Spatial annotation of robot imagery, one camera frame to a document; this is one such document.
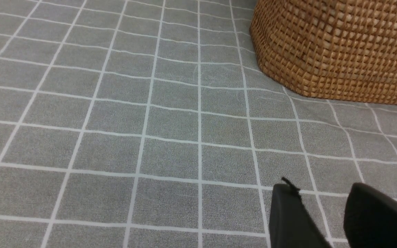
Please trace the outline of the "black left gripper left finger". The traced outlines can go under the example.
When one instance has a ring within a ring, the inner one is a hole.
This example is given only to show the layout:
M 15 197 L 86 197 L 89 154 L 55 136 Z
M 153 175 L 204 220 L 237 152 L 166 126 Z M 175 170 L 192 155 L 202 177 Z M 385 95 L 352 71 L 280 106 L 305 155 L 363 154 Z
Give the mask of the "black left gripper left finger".
M 311 218 L 296 187 L 286 177 L 272 190 L 269 234 L 273 248 L 331 248 Z

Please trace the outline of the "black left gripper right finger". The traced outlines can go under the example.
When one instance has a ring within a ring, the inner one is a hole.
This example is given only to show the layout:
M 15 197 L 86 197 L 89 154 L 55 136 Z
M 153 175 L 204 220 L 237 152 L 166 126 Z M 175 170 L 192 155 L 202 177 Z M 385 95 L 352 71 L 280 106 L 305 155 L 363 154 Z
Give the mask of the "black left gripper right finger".
M 369 185 L 354 183 L 343 228 L 351 248 L 397 248 L 397 201 Z

